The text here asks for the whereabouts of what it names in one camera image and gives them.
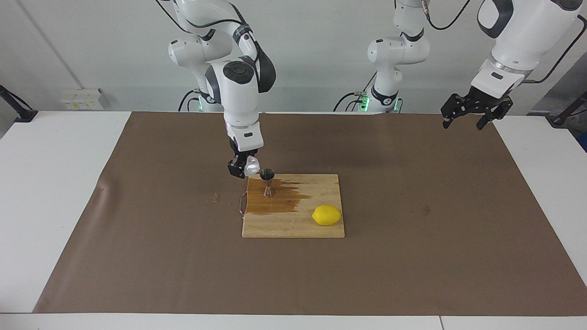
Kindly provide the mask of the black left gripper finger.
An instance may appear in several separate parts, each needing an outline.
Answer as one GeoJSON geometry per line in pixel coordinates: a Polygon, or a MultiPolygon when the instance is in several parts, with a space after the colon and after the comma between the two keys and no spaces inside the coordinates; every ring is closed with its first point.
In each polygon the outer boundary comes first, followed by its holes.
{"type": "Polygon", "coordinates": [[[468,95],[451,94],[442,105],[443,127],[448,129],[454,119],[471,113],[471,105],[473,104],[468,95]]]}
{"type": "Polygon", "coordinates": [[[478,108],[483,110],[483,115],[480,117],[479,121],[476,123],[476,128],[478,130],[484,129],[486,124],[490,123],[491,121],[499,121],[505,117],[508,111],[511,109],[513,105],[512,99],[504,99],[501,101],[496,107],[490,108],[486,104],[480,104],[478,108]]]}

